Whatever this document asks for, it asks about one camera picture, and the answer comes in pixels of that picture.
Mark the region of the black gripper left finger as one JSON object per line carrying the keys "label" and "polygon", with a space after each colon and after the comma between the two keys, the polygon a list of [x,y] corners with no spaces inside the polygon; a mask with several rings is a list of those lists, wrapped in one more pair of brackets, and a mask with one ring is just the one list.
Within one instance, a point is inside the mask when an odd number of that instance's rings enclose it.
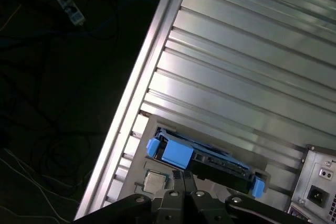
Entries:
{"label": "black gripper left finger", "polygon": [[183,173],[173,171],[174,188],[149,198],[133,194],[81,217],[74,223],[182,223],[185,187]]}

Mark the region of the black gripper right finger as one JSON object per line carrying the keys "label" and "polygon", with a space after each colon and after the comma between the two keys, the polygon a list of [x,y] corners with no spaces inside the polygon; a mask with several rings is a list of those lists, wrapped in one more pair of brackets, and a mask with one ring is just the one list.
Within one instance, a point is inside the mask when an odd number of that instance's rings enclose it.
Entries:
{"label": "black gripper right finger", "polygon": [[197,189],[190,172],[184,173],[184,185],[191,214],[187,223],[309,223],[241,194],[222,202]]}

